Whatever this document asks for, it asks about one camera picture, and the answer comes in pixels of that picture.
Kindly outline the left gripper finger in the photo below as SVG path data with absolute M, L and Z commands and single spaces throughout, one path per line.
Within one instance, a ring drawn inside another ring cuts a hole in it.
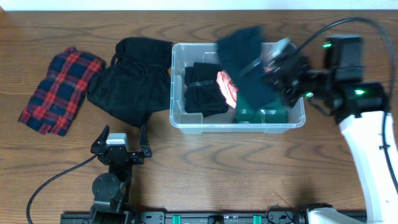
M 109 126 L 106 125 L 102 130 L 101 134 L 97 137 L 97 139 L 92 144 L 92 149 L 100 149 L 101 146 L 106 145 L 106 140 L 109 135 Z
M 141 126 L 141 135 L 140 135 L 140 140 L 139 140 L 139 145 L 141 148 L 142 152 L 150 152 L 150 144 L 147 139 L 147 134 L 146 134 L 146 125 Z

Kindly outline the green taped garment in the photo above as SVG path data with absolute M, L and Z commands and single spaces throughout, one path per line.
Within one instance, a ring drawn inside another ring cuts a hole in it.
M 255 110 L 249 106 L 243 95 L 238 93 L 234 122 L 239 124 L 285 124 L 289 122 L 289 113 L 279 98 Z

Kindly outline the red navy plaid shirt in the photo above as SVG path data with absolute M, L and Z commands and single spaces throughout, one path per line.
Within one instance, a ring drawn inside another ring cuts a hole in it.
M 102 58 L 74 47 L 57 54 L 18 122 L 40 134 L 65 136 L 83 104 L 92 78 L 105 66 Z

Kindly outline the dark navy garment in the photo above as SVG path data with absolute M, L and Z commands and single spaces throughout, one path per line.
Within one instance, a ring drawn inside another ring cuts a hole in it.
M 217 41 L 217 54 L 221 67 L 231 77 L 247 104 L 258 110 L 277 99 L 273 87 L 266 85 L 262 59 L 262 28 L 248 27 Z

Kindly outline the large black garment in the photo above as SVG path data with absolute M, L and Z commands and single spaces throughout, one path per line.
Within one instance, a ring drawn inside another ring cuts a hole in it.
M 140 128 L 152 113 L 169 109 L 172 43 L 128 37 L 108 68 L 91 81 L 87 99 L 111 116 Z

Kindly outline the pink printed t-shirt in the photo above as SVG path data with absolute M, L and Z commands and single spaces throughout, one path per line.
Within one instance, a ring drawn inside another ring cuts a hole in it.
M 279 110 L 282 106 L 270 88 L 261 82 L 260 66 L 247 77 L 233 80 L 225 70 L 217 73 L 216 82 L 226 103 L 239 112 L 243 110 Z

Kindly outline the black taped garment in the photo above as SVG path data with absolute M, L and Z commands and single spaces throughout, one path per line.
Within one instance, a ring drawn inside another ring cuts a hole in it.
M 228 111 L 229 106 L 216 81 L 220 71 L 221 67 L 213 63 L 195 62 L 192 67 L 185 67 L 187 113 L 201 113 L 206 118 Z

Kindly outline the clear plastic storage bin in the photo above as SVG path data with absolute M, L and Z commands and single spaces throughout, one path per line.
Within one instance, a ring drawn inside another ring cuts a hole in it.
M 229 108 L 226 113 L 203 117 L 201 113 L 187 113 L 185 111 L 184 93 L 185 68 L 195 62 L 218 63 L 215 43 L 177 43 L 172 49 L 172 68 L 170 86 L 170 115 L 169 120 L 173 127 L 184 134 L 201 133 L 268 133 L 280 134 L 290 129 L 300 128 L 306 122 L 304 99 L 300 98 L 293 108 L 288 108 L 287 123 L 276 124 L 242 124 L 234 123 L 235 110 Z

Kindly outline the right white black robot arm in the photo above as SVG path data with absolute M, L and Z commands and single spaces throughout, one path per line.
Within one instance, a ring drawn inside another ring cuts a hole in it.
M 378 82 L 364 82 L 363 40 L 359 35 L 329 35 L 323 46 L 323 70 L 314 70 L 289 38 L 272 45 L 264 81 L 281 101 L 322 100 L 351 151 L 366 202 L 367 223 L 397 223 L 397 148 L 387 95 Z

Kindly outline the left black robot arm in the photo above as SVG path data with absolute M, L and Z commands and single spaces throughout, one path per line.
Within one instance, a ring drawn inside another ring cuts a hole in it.
M 139 138 L 140 150 L 129 151 L 127 135 L 110 133 L 105 126 L 91 152 L 98 160 L 108 166 L 108 171 L 94 180 L 94 195 L 90 223 L 136 224 L 140 215 L 129 205 L 129 190 L 132 182 L 132 168 L 142 165 L 145 158 L 152 157 L 152 150 L 146 135 L 146 126 L 141 126 Z

